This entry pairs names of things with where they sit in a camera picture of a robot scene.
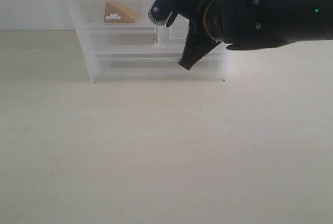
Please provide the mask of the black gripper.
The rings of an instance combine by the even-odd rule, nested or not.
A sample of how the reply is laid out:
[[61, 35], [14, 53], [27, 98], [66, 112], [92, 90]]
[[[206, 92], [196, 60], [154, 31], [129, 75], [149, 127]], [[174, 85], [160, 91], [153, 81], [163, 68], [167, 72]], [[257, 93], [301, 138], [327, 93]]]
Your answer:
[[245, 20], [242, 4], [237, 0], [179, 0], [165, 26], [170, 27], [178, 15], [188, 19], [188, 33], [177, 64], [190, 70], [221, 43], [227, 49], [247, 49], [241, 35]]

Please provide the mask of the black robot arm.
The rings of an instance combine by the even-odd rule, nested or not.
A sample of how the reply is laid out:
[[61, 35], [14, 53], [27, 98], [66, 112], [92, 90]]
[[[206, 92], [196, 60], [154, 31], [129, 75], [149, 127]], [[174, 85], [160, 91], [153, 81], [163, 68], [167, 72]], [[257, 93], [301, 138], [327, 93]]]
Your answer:
[[219, 44], [231, 51], [332, 39], [332, 0], [166, 0], [189, 21], [178, 64], [191, 69]]

